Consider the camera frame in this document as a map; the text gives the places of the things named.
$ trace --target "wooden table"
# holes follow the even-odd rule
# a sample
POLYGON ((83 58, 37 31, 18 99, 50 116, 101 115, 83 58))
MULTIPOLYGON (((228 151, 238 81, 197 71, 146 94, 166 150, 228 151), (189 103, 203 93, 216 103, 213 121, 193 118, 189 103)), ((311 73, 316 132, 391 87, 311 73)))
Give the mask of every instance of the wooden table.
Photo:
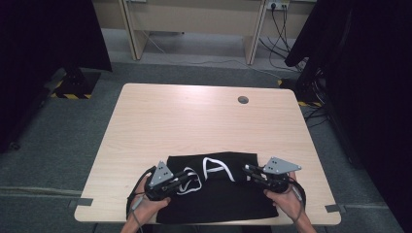
MULTIPOLYGON (((140 176, 169 155, 220 151, 257 153, 260 166, 276 156, 302 166, 313 224, 334 225, 335 201, 293 92, 285 89, 126 84, 97 153, 78 206, 82 222, 125 222, 126 197, 140 176), (239 96, 249 99, 247 104, 239 96)), ((282 212, 266 219, 221 224, 291 224, 282 212)))

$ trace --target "white strap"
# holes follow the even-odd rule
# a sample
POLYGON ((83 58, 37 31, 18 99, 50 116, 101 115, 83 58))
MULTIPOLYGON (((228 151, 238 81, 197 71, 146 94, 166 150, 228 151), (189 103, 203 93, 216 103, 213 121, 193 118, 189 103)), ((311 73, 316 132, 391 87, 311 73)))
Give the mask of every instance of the white strap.
POLYGON ((182 186, 182 185, 180 184, 180 186, 179 186, 179 191, 177 192, 178 195, 185 195, 185 194, 187 194, 187 193, 190 193, 190 192, 193 192, 193 191, 197 191, 197 190, 199 190, 199 189, 202 187, 202 182, 200 181, 199 175, 197 175, 197 173, 194 172, 193 169, 191 169, 190 167, 186 167, 186 168, 184 169, 184 171, 191 171, 191 172, 188 172, 188 177, 189 177, 189 176, 197 176, 197 179, 194 179, 194 180, 199 183, 199 186, 198 186, 198 187, 193 187, 193 188, 191 188, 191 189, 188 190, 189 184, 193 181, 193 180, 189 180, 189 181, 185 184, 185 186, 182 186))
POLYGON ((220 160, 213 159, 213 158, 205 157, 205 158, 203 159, 203 173, 204 173, 204 176, 205 176, 205 181, 207 180, 207 174, 208 174, 208 173, 218 172, 218 171, 221 171, 221 170, 223 170, 223 169, 226 170, 227 175, 229 176, 230 180, 233 181, 233 182, 235 182, 235 180, 233 179, 233 176, 231 175, 231 172, 230 172, 229 168, 226 166, 226 164, 224 164, 224 163, 221 162, 220 160), (208 170, 208 169, 206 168, 206 167, 207 167, 207 165, 206 165, 207 162, 217 163, 217 164, 221 165, 221 167, 211 168, 211 169, 208 170))

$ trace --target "power outlet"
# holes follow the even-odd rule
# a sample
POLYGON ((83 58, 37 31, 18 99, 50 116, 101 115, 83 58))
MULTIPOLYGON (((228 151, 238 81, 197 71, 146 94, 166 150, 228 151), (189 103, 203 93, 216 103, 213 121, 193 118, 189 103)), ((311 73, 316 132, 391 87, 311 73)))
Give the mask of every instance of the power outlet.
POLYGON ((272 4, 276 4, 275 11, 288 10, 290 1, 288 0, 269 0, 266 9, 272 11, 272 4))

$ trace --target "metal bracket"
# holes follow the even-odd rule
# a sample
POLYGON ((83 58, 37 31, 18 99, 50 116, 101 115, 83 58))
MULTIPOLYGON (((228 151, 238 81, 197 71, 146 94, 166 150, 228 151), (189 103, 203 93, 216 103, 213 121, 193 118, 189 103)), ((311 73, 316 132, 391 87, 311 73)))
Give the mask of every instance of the metal bracket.
POLYGON ((302 167, 300 167, 299 165, 290 163, 277 157, 271 157, 267 164, 264 166, 263 172, 268 174, 280 175, 288 172, 298 171, 301 169, 302 167))
POLYGON ((173 173, 170 169, 164 164, 164 162, 159 161, 157 168, 154 171, 153 178, 149 183, 150 187, 154 187, 160 183, 168 182, 173 179, 173 173))

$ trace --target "handheld controller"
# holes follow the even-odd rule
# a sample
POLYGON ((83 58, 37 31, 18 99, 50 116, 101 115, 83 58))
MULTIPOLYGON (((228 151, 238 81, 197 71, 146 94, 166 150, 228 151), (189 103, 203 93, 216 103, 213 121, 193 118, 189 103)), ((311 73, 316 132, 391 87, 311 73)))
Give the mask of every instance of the handheld controller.
POLYGON ((164 164, 164 162, 160 161, 157 167, 153 166, 149 170, 147 170, 142 177, 140 177, 137 184, 133 187, 130 195, 127 197, 127 204, 126 204, 126 214, 128 215, 130 211, 130 205, 133 199, 138 194, 143 193, 136 193, 135 190, 143 178, 151 174, 146 183, 145 183, 145 192, 144 194, 149 198, 151 201, 160 201, 166 197, 170 197, 179 189, 179 186, 182 183, 185 183, 189 178, 186 172, 182 171, 177 174, 173 174, 170 169, 164 164))
POLYGON ((247 164, 243 168, 257 185, 276 193, 288 190, 289 184, 295 182, 291 181, 288 172, 298 170, 301 170, 300 166, 276 157, 271 157, 264 167, 247 164))

